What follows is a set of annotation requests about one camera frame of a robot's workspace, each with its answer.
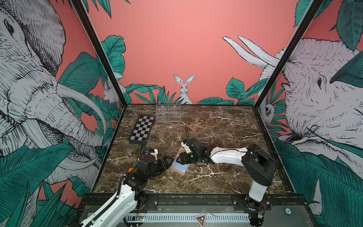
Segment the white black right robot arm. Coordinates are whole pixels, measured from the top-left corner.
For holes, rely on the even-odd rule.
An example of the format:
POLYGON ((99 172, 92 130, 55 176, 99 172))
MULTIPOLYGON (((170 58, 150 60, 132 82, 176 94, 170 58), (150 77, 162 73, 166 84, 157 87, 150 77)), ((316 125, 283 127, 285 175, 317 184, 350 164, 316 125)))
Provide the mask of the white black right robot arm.
POLYGON ((252 177, 251 187, 246 196, 246 204, 252 211, 266 210, 265 194, 270 187, 277 161, 256 144, 244 148, 204 147, 202 145, 183 144, 185 151, 180 153, 176 162, 181 165, 202 162, 208 164, 233 164, 243 166, 252 177))

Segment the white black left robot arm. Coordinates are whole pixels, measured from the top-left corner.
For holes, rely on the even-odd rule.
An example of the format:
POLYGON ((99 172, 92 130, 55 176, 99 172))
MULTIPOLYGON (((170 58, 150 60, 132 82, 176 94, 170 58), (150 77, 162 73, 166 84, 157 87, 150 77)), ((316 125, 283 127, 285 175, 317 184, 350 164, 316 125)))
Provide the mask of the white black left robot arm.
POLYGON ((145 191, 149 179, 157 177, 171 167, 174 159, 156 158, 145 154, 139 163, 118 184, 111 198, 91 216, 84 219, 80 227, 116 227, 132 211, 144 207, 145 191))

